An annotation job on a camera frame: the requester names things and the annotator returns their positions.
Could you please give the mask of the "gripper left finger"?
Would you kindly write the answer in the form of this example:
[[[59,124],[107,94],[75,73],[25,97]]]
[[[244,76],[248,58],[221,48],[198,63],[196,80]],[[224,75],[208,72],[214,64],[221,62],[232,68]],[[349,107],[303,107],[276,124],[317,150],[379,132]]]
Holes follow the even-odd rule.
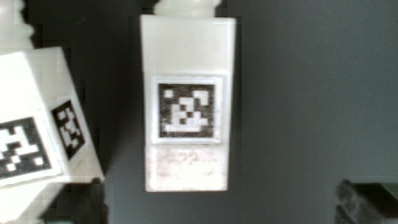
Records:
[[[40,218],[45,224],[109,224],[105,185],[98,178],[63,186]]]

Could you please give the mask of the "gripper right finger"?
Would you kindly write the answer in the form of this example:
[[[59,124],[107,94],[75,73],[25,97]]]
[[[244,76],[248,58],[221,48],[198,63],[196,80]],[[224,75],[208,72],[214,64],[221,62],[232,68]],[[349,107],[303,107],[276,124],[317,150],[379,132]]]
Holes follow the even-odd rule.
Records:
[[[335,224],[398,224],[398,183],[354,183],[336,188]]]

